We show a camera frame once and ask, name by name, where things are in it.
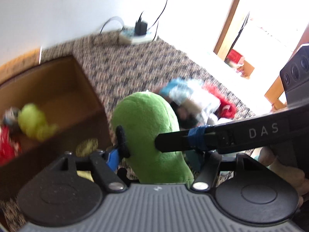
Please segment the wooden door frame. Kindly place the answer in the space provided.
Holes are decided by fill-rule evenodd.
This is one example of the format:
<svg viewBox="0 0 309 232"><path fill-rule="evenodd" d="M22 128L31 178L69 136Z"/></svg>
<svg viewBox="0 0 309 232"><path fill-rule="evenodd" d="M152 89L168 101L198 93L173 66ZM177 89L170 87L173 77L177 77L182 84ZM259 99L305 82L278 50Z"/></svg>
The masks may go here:
<svg viewBox="0 0 309 232"><path fill-rule="evenodd" d="M219 53L219 51L222 47L222 44L224 42L224 39L225 39L225 37L228 33L228 29L230 27L230 24L232 23L233 18L234 18L234 15L235 15L236 9L238 7L239 1L240 0L233 0L232 1L229 13L227 15L226 21L225 21L224 26L223 26L223 29L221 31L221 34L219 35L219 39L218 39L218 41L215 45L215 48L214 48L214 53L216 55Z"/></svg>

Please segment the lime green yarn ball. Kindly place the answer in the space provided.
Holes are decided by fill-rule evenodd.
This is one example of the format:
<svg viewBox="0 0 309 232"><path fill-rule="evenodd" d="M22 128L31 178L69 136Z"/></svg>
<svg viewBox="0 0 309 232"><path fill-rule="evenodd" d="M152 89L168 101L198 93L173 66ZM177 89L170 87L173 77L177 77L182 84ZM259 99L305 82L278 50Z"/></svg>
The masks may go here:
<svg viewBox="0 0 309 232"><path fill-rule="evenodd" d="M27 137L39 142L51 138L58 131L58 126L49 124L45 113L33 103L26 104L18 113L18 125Z"/></svg>

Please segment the white power strip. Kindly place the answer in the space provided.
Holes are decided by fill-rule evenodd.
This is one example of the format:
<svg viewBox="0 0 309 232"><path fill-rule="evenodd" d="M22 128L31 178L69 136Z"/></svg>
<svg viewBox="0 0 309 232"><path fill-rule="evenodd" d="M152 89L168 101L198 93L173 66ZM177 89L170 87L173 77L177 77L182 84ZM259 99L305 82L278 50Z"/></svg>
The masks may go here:
<svg viewBox="0 0 309 232"><path fill-rule="evenodd" d="M146 44L155 41L157 34L155 32L148 32L143 36L135 35L134 28L125 28L119 33L118 42L124 45L138 45Z"/></svg>

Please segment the red box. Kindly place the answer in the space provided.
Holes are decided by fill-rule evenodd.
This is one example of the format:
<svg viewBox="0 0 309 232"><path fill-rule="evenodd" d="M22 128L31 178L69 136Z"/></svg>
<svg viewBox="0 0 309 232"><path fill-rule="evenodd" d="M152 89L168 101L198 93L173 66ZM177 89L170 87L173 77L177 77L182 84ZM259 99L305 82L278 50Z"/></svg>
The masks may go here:
<svg viewBox="0 0 309 232"><path fill-rule="evenodd" d="M232 62L234 64L244 64L244 56L234 49L230 50L225 60L228 63Z"/></svg>

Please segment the grey white sock bundle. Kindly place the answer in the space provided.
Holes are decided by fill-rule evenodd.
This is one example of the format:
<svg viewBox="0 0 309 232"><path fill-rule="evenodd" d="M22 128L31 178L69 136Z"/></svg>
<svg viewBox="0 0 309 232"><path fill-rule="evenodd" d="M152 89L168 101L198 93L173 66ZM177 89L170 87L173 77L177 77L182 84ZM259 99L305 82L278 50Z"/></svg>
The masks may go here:
<svg viewBox="0 0 309 232"><path fill-rule="evenodd" d="M17 127L18 126L18 114L20 109L17 107L11 107L7 109L2 118L2 123L8 127Z"/></svg>

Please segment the black power adapter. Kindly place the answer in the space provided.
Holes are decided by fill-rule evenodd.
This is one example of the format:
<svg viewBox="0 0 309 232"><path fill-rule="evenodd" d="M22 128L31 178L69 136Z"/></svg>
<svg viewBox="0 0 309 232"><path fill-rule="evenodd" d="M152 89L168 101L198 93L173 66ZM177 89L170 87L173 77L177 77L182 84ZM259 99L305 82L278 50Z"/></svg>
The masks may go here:
<svg viewBox="0 0 309 232"><path fill-rule="evenodd" d="M135 24L135 35L144 36L147 33L148 24L145 21L137 21Z"/></svg>

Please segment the red fabric item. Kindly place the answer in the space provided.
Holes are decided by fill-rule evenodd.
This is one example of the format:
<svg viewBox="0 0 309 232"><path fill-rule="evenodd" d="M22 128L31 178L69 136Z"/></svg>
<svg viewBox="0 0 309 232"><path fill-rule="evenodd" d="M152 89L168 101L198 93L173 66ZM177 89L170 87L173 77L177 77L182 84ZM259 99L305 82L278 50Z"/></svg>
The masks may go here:
<svg viewBox="0 0 309 232"><path fill-rule="evenodd" d="M20 143L11 140L10 129L7 126L1 126L0 149L1 166L9 163L22 153Z"/></svg>

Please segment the red white plush pile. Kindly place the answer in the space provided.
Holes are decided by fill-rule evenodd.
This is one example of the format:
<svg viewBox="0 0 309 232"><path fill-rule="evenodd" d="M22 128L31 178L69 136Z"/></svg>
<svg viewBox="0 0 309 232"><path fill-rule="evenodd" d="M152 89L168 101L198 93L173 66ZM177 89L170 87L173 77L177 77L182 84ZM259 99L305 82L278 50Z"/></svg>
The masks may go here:
<svg viewBox="0 0 309 232"><path fill-rule="evenodd" d="M180 129L230 122L237 112L217 87L197 79L174 78L157 93L172 107Z"/></svg>

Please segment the green plush toy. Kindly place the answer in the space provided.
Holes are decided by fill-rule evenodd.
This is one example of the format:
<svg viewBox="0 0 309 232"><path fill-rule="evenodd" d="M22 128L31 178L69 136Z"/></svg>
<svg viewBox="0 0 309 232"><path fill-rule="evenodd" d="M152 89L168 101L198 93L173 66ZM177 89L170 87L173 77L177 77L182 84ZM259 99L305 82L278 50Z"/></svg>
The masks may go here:
<svg viewBox="0 0 309 232"><path fill-rule="evenodd" d="M123 127L130 157L126 163L142 184L191 184L194 175L180 151L162 153L155 138L162 133L179 131L170 104L152 92L136 92L115 107L112 128Z"/></svg>

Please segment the patterned floral rug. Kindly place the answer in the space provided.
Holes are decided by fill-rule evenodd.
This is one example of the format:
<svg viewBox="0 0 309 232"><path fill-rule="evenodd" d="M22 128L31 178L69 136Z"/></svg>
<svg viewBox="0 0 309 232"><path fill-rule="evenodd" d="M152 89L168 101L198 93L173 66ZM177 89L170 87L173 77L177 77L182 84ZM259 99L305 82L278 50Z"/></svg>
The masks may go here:
<svg viewBox="0 0 309 232"><path fill-rule="evenodd" d="M114 32L100 36L90 35L44 49L40 53L40 59L30 65L7 64L1 68L1 83L45 62L72 55L81 65L104 106L112 144L114 134L110 119L116 104L132 93L153 91L173 78L195 78L213 85L235 104L236 119L252 116L252 111L229 89L185 53L165 41L159 39L139 46L120 46L117 44L117 37ZM98 142L89 139L79 144L74 152L80 154L96 149L99 149ZM1 200L1 214L5 216L10 231L17 231L25 223L16 197Z"/></svg>

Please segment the brown cardboard box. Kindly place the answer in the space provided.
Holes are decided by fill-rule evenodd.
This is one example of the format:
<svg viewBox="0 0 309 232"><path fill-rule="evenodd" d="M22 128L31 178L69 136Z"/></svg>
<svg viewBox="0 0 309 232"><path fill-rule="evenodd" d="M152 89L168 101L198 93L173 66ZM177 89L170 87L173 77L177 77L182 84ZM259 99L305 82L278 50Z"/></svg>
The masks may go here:
<svg viewBox="0 0 309 232"><path fill-rule="evenodd" d="M1 200L13 199L19 190L66 151L94 139L105 150L111 146L104 106L81 65L72 55L57 58L1 83L1 113L10 107L36 104L58 132L46 143L16 134L22 154L1 166Z"/></svg>

